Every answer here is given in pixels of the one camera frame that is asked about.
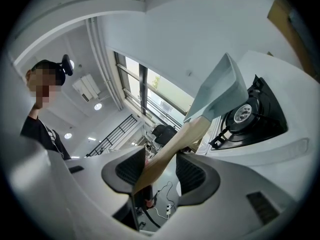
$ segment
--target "white ceiling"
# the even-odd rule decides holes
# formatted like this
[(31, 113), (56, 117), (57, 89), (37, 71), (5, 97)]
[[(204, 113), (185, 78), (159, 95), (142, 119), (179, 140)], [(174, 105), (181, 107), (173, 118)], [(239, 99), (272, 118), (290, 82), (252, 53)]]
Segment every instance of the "white ceiling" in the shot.
[[(74, 133), (77, 129), (83, 131), (82, 125), (90, 121), (101, 111), (94, 110), (96, 103), (102, 103), (102, 109), (105, 117), (108, 116), (108, 111), (113, 111), (113, 99), (107, 90), (102, 79), (99, 68), (97, 66), (94, 54), (91, 49), (86, 25), (83, 25), (57, 37), (45, 47), (41, 48), (31, 59), (29, 59), (23, 67), (22, 72), (25, 74), (28, 69), (33, 67), (41, 60), (49, 60), (53, 62), (61, 62), (64, 54), (68, 54), (74, 62), (74, 70), (72, 76), (66, 76), (62, 91), (57, 93), (56, 100), (49, 108), (42, 109), (39, 118), (49, 127), (53, 128), (60, 135), (63, 143), (66, 143), (64, 135), (66, 133)], [(72, 87), (72, 84), (80, 77), (91, 74), (101, 93), (99, 99), (105, 98), (102, 101), (93, 99), (86, 102), (80, 94)]]

